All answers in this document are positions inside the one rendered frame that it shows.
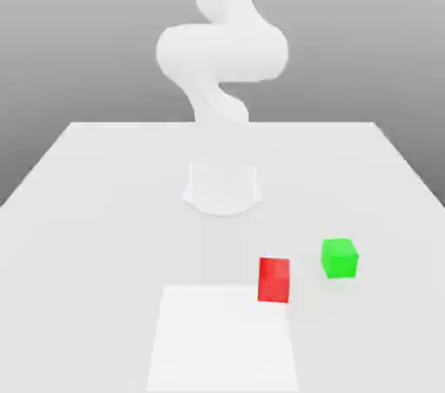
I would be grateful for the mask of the small red cube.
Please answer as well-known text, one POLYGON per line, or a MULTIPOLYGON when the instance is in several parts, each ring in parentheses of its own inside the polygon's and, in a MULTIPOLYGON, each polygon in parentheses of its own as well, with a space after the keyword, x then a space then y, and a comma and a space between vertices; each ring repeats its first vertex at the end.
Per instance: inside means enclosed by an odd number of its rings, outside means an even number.
POLYGON ((288 303, 289 293, 289 259, 261 257, 259 260, 257 300, 260 302, 288 303))

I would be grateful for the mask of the small green cube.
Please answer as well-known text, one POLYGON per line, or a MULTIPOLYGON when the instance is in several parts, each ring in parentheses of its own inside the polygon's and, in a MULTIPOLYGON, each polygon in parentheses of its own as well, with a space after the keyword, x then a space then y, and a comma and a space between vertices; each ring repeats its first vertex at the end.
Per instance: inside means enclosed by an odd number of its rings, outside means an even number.
POLYGON ((321 264, 327 278, 354 278, 359 254, 348 238, 330 238, 322 243, 321 264))

